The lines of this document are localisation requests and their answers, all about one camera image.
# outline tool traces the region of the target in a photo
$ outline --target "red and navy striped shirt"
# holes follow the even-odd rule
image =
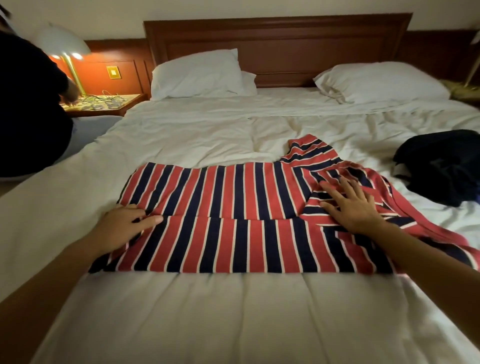
[[[479,251],[429,222],[374,170],[340,159],[313,135],[289,145],[290,152],[273,163],[142,165],[119,202],[165,220],[97,259],[90,272],[398,272],[369,238],[349,233],[320,207],[332,202],[320,182],[342,191],[340,175],[358,180],[385,220],[478,267]]]

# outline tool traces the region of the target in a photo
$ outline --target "white pillow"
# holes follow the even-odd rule
[[[241,72],[243,81],[243,93],[240,96],[255,96],[258,95],[257,85],[255,84],[255,78],[257,75],[250,72]]]
[[[212,50],[180,57],[153,71],[152,100],[192,97],[212,91],[244,92],[237,50]]]
[[[339,103],[450,98],[441,82],[401,62],[340,64],[313,80],[321,93]]]
[[[257,85],[255,84],[255,77],[257,77],[257,75],[250,72],[242,71],[241,77],[242,77],[242,83],[243,83],[243,91],[238,94],[231,91],[213,90],[213,91],[202,92],[196,97],[234,97],[234,96],[258,95]]]

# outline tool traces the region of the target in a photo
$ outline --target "nightstand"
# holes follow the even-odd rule
[[[451,99],[464,102],[476,108],[480,108],[480,87],[467,86],[463,82],[453,82],[448,80],[440,80],[450,91]]]
[[[100,115],[125,116],[128,109],[147,100],[147,94],[84,96],[80,97],[79,102],[74,106],[64,104],[62,106],[71,118]]]

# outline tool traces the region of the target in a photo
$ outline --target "wrinkled sheet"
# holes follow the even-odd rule
[[[409,137],[459,128],[480,131],[480,113],[455,101],[338,105],[314,89],[141,103],[79,154],[0,198],[0,300],[89,231],[139,165],[273,161],[288,139],[307,133],[376,169],[428,219],[480,248],[478,204],[438,205],[391,176],[393,154]],[[478,362],[477,349],[407,277],[326,273],[86,276],[34,359]]]

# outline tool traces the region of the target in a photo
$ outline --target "headboard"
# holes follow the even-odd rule
[[[239,50],[258,87],[312,86],[337,64],[392,60],[412,14],[144,22],[156,65],[215,49]]]

